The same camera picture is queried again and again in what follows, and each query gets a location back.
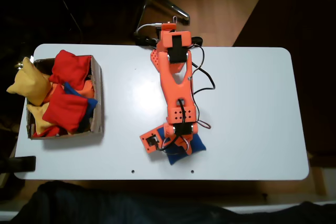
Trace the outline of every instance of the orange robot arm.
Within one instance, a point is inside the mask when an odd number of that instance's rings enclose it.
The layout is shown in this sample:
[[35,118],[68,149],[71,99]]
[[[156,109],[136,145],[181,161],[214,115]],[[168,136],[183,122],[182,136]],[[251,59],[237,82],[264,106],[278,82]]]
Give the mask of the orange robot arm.
[[[192,98],[192,55],[188,49],[192,44],[191,33],[175,30],[174,23],[162,24],[157,50],[151,53],[151,60],[160,72],[161,87],[167,102],[167,123],[164,123],[163,127],[164,136],[169,137],[170,141],[164,142],[158,135],[157,129],[162,126],[147,132],[140,138],[148,153],[160,151],[175,141],[177,146],[183,147],[190,155],[192,153],[190,141],[193,134],[198,132],[196,106]],[[182,83],[177,84],[172,74],[180,72],[184,64],[186,64],[185,76]]]

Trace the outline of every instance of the black cable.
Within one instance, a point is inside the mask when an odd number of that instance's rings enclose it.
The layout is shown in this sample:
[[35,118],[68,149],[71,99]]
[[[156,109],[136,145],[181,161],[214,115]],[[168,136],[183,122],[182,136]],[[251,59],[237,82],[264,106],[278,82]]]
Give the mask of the black cable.
[[[181,107],[181,110],[182,110],[182,126],[184,125],[185,123],[185,110],[184,110],[184,107],[183,107],[183,104],[182,104],[182,100],[181,99],[178,99],[178,102],[180,104],[180,107]],[[162,148],[159,148],[158,151],[164,151],[166,149],[168,149],[170,146],[172,146],[172,144],[174,144],[176,142],[176,140],[181,136],[180,132],[176,132],[176,137],[174,138],[173,141],[171,141],[168,145],[166,145],[165,147],[162,147]]]
[[200,117],[199,117],[199,108],[197,106],[197,103],[195,102],[195,98],[194,98],[194,93],[193,93],[193,82],[191,81],[190,82],[190,88],[191,88],[191,97],[193,98],[193,101],[196,105],[196,108],[197,108],[197,111],[198,111],[198,118],[197,118],[197,122],[200,120]]
[[[196,65],[195,63],[193,63],[193,66],[195,68],[198,68],[198,65]],[[212,84],[212,88],[202,88],[202,89],[199,89],[199,90],[195,91],[194,94],[197,94],[198,92],[203,91],[203,90],[214,90],[214,89],[216,89],[215,82],[211,78],[210,74],[207,71],[205,71],[204,69],[202,69],[202,68],[199,68],[198,70],[201,71],[202,73],[204,73],[206,76],[208,76],[208,78],[209,78],[209,80],[210,80],[210,82]]]

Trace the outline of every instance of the table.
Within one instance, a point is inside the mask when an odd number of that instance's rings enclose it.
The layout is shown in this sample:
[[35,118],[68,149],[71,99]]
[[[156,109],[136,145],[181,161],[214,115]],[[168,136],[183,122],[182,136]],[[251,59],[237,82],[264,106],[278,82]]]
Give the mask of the table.
[[[60,50],[94,55],[102,68],[104,137],[29,140],[23,110],[16,156],[36,156],[22,179],[300,180],[309,172],[290,53],[283,48],[204,47],[216,90],[195,95],[207,150],[170,165],[139,138],[161,125],[166,103],[151,50],[138,46],[43,44],[34,59]],[[193,61],[201,50],[192,49]],[[194,90],[211,87],[200,71]]]

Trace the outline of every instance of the black fabric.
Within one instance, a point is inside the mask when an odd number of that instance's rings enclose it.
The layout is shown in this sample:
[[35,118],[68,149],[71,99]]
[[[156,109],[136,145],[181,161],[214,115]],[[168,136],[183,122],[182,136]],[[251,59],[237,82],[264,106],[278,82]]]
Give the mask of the black fabric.
[[200,203],[114,195],[47,182],[10,223],[335,223],[336,205],[304,202],[279,212],[239,215]]
[[171,64],[186,62],[188,48],[182,46],[182,36],[172,36],[172,41],[173,47],[167,49],[169,54],[169,62]]

